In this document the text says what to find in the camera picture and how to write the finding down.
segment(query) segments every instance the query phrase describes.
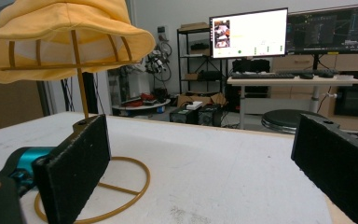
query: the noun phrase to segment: black foam pad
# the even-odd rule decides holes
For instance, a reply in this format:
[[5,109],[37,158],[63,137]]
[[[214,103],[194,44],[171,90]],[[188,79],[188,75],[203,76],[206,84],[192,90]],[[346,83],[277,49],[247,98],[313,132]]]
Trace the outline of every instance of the black foam pad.
[[301,115],[292,160],[358,223],[358,140],[338,127],[328,119]]
[[74,132],[33,162],[48,223],[74,223],[110,161],[105,116],[79,121]]

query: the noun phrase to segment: floor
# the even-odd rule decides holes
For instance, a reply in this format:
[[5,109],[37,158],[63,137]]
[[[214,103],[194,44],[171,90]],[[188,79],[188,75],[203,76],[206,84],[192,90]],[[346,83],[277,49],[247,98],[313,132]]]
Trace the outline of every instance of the floor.
[[[130,114],[130,117],[137,119],[151,119],[151,120],[160,120],[170,122],[170,113],[176,106],[165,106],[165,111],[163,113],[157,113],[156,108],[142,111],[134,111]],[[235,112],[225,112],[222,118],[222,127],[239,129],[240,126],[240,114]],[[257,115],[245,115],[244,120],[245,130],[249,131],[259,131],[266,133],[274,133],[274,131],[265,128],[261,124],[261,116]],[[348,131],[346,133],[350,134],[352,137],[358,139],[358,131]]]

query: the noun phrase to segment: hat brim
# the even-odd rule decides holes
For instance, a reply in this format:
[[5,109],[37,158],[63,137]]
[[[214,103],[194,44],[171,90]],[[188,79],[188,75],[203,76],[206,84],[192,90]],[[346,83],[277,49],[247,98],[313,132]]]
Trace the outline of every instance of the hat brim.
[[[105,38],[108,35],[124,37],[131,50],[132,61],[140,61],[155,47],[154,37],[149,32],[136,28],[126,22],[116,21],[96,7],[57,3],[14,18],[0,28],[0,68],[10,65],[8,41],[46,40],[58,45],[68,45],[70,44],[68,41],[70,41],[69,36],[72,30],[78,32],[79,45],[98,41],[99,38]],[[98,52],[81,53],[87,55]],[[124,46],[118,46],[117,56],[120,61],[127,61],[129,59],[128,52]],[[87,57],[82,56],[82,59],[84,60],[82,63],[103,63],[112,62],[116,58],[112,56],[100,59],[93,59],[92,57],[87,59]],[[16,55],[15,62],[16,65],[36,65],[35,59],[24,55]],[[85,67],[82,68],[82,71],[92,73],[119,66],[121,65]],[[0,83],[9,83],[21,79],[57,80],[75,74],[76,70],[74,68],[30,71],[0,70]]]

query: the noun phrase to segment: desk leg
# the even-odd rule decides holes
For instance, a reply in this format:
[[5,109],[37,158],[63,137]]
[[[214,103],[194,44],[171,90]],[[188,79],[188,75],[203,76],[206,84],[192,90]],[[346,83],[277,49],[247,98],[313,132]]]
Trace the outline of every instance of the desk leg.
[[319,106],[319,87],[313,87],[312,98],[310,98],[310,111],[314,113],[318,113]]
[[245,87],[241,86],[240,98],[240,129],[244,129],[243,120],[245,119]]

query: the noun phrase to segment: wall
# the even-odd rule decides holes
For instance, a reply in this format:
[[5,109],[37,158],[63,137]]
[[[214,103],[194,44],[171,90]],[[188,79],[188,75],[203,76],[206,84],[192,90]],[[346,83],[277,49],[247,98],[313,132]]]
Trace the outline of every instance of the wall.
[[172,78],[166,82],[169,93],[179,92],[178,84],[178,62],[176,29],[181,24],[194,22],[207,22],[210,16],[227,15],[231,13],[241,13],[247,11],[257,11],[278,7],[289,7],[289,12],[310,10],[323,7],[339,7],[356,5],[358,0],[280,0],[280,1],[247,1],[247,0],[228,0],[226,2],[216,0],[131,0],[134,24],[137,27],[148,30],[157,37],[157,27],[166,25],[168,27],[168,37],[172,46],[172,56],[170,58],[170,68]]

